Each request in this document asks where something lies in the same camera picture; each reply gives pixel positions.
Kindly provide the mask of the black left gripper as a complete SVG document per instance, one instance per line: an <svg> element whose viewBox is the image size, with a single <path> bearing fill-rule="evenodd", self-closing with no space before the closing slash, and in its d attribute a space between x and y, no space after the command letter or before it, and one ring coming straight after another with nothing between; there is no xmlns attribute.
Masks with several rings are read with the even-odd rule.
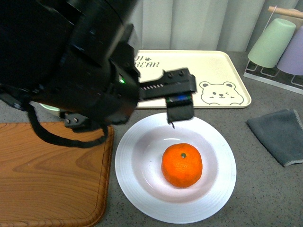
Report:
<svg viewBox="0 0 303 227"><path fill-rule="evenodd" d="M167 122L187 121L194 117L192 93L197 91L196 78L188 68L163 71L157 80L140 84L140 101L165 98Z"/></svg>

